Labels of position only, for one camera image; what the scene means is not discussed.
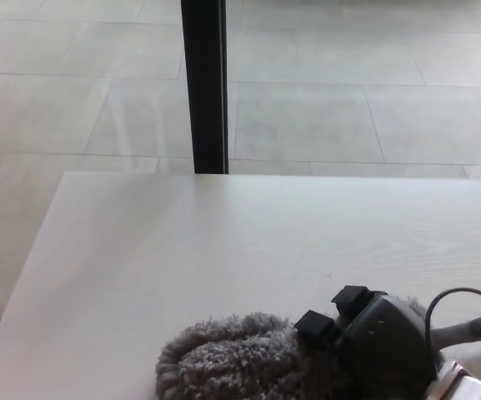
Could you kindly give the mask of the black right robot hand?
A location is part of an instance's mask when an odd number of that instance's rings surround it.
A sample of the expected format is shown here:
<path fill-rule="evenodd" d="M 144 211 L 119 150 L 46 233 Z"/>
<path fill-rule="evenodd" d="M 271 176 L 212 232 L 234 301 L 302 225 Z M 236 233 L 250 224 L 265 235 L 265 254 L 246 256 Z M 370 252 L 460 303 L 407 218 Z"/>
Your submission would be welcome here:
<path fill-rule="evenodd" d="M 294 328 L 348 376 L 333 397 L 423 399 L 441 360 L 426 347 L 423 318 L 403 300 L 365 286 L 343 287 L 332 303 L 337 318 L 309 310 Z"/>

